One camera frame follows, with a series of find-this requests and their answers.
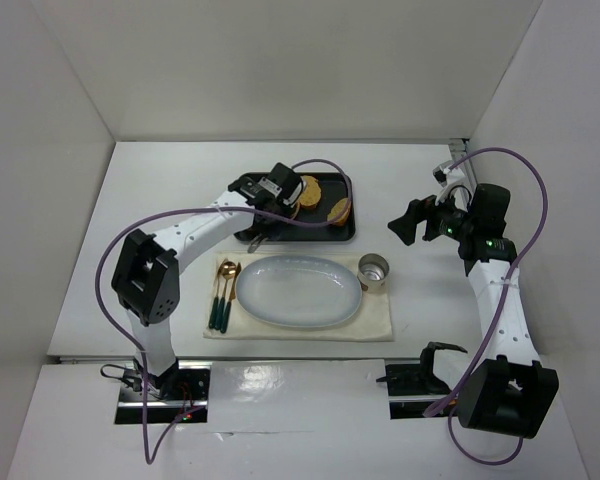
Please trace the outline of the metal tongs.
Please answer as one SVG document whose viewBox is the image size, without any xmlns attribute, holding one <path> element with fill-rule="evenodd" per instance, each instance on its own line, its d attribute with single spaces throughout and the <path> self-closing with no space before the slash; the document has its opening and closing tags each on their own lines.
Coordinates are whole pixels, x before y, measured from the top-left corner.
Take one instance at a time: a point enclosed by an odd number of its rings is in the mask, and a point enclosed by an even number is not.
<svg viewBox="0 0 600 480">
<path fill-rule="evenodd" d="M 247 252 L 249 254 L 255 253 L 267 239 L 268 237 L 264 234 L 256 235 L 249 243 Z"/>
</svg>

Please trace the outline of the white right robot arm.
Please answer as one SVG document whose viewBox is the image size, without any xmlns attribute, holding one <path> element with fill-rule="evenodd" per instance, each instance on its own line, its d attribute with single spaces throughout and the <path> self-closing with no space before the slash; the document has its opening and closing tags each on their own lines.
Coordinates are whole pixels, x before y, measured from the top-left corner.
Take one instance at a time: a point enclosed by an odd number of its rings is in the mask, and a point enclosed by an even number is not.
<svg viewBox="0 0 600 480">
<path fill-rule="evenodd" d="M 507 189 L 477 186 L 467 209 L 456 206 L 452 190 L 415 199 L 389 229 L 406 245 L 418 224 L 424 240 L 446 236 L 458 254 L 475 294 L 483 340 L 474 359 L 460 369 L 453 390 L 426 410 L 434 416 L 454 404 L 460 424 L 518 438 L 534 438 L 559 387 L 555 370 L 544 367 L 530 339 L 520 299 L 515 244 L 504 237 L 510 202 Z"/>
</svg>

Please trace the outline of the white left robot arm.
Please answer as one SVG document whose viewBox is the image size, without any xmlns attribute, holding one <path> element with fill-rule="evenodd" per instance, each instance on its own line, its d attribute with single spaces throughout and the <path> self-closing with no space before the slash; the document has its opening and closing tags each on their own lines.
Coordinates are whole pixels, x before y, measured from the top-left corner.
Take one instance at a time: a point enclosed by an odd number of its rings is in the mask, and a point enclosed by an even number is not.
<svg viewBox="0 0 600 480">
<path fill-rule="evenodd" d="M 261 178 L 243 175 L 211 205 L 153 233 L 136 228 L 125 236 L 111 286 L 141 346 L 134 365 L 150 391 L 164 397 L 179 365 L 170 316 L 180 301 L 180 275 L 203 253 L 238 232 L 291 218 L 306 188 L 301 175 L 278 163 Z"/>
</svg>

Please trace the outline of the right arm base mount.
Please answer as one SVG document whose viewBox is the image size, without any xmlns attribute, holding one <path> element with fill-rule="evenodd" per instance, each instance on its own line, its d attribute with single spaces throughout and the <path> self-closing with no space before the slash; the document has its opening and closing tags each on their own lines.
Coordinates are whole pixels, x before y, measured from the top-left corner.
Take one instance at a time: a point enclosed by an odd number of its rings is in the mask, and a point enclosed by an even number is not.
<svg viewBox="0 0 600 480">
<path fill-rule="evenodd" d="M 429 342 L 417 360 L 389 361 L 375 382 L 384 385 L 392 420 L 420 419 L 436 400 L 448 395 L 462 376 L 468 352 L 444 342 Z"/>
</svg>

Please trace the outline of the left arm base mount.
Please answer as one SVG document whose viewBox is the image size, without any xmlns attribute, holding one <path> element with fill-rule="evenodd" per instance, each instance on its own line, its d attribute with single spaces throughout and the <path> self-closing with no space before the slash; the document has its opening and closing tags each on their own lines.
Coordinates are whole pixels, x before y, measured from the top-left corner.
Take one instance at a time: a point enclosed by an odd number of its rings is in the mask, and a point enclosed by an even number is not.
<svg viewBox="0 0 600 480">
<path fill-rule="evenodd" d="M 140 425 L 142 423 L 142 378 L 131 364 L 105 364 L 100 375 L 119 383 L 114 423 Z M 211 366 L 181 362 L 180 370 L 160 389 L 149 386 L 147 423 L 169 424 L 177 415 L 183 423 L 206 423 Z"/>
</svg>

